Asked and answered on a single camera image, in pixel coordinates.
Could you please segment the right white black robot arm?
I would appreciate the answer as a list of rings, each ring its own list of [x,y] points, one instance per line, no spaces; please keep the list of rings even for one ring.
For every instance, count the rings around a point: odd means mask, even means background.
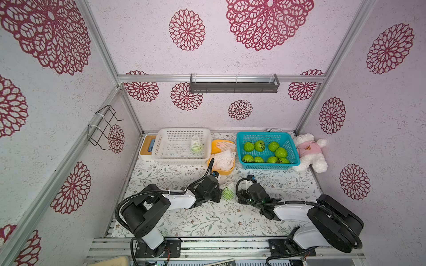
[[[269,220],[299,220],[290,234],[279,239],[277,249],[271,251],[265,263],[292,257],[308,257],[318,247],[333,247],[343,253],[362,249],[360,234],[364,222],[329,195],[321,195],[315,202],[272,198],[253,175],[238,180],[235,186],[238,202],[259,210]]]

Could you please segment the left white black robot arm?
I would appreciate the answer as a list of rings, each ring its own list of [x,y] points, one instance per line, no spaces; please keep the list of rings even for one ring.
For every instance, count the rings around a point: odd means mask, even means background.
[[[213,171],[215,160],[210,160],[206,173],[180,191],[161,190],[150,184],[139,193],[123,199],[114,210],[116,221],[133,234],[133,241],[144,246],[148,255],[160,257],[164,252],[171,256],[167,240],[158,223],[168,210],[192,209],[206,202],[219,203],[223,190],[219,173]]]

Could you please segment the white foam net sleeve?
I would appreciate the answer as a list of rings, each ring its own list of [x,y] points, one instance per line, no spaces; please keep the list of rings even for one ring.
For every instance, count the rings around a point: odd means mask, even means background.
[[[204,153],[204,144],[198,135],[194,135],[191,139],[190,150],[193,154]]]
[[[231,181],[224,183],[222,186],[221,198],[226,201],[233,201],[236,198],[235,184]]]

